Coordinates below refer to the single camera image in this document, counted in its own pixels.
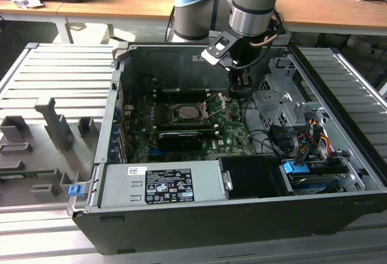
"green circuit board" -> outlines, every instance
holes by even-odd
[[[159,131],[154,127],[154,111],[159,107],[163,107],[165,110],[171,109],[171,105],[169,103],[156,103],[151,96],[143,96],[141,100],[134,103],[131,114],[126,117],[129,163],[215,160],[221,156],[253,155],[255,153],[244,125],[239,121],[242,110],[237,100],[226,103],[225,110],[208,119],[207,123],[210,125],[217,124],[219,126],[219,135],[203,138],[200,150],[160,152],[157,146]],[[208,101],[207,108],[211,112],[218,111],[222,109],[222,101],[215,96],[214,100]],[[192,115],[192,113],[190,115],[188,113],[182,114],[182,117],[187,119]],[[166,121],[169,120],[171,120],[170,112],[166,115]]]

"table leg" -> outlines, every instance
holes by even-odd
[[[387,97],[387,83],[385,83],[384,85],[383,85],[383,87],[381,87],[380,88],[380,90],[379,90],[379,94],[382,96],[382,98],[386,98]]]
[[[58,33],[60,38],[62,39],[62,43],[74,43],[73,37],[70,33],[70,26],[64,22],[55,22],[56,28],[58,29]]]
[[[113,24],[108,24],[108,32],[109,32],[109,37],[112,39],[114,37],[114,26],[113,26]]]

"motherboard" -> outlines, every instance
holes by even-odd
[[[129,163],[255,154],[239,101],[223,93],[145,94],[124,114]]]

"white table frame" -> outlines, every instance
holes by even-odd
[[[70,32],[70,23],[94,23],[107,24],[109,37],[114,37],[114,24],[136,24],[147,26],[163,26],[167,24],[167,19],[133,19],[133,18],[96,18],[89,16],[53,16],[53,15],[35,15],[35,14],[8,14],[0,15],[6,21],[36,21],[52,22],[56,24],[62,43],[74,43]]]

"blue latch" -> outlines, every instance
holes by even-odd
[[[286,174],[288,173],[309,173],[309,167],[304,163],[303,166],[296,166],[294,161],[288,161],[284,163],[284,169]]]
[[[71,185],[68,189],[68,196],[84,196],[85,186],[80,184]]]

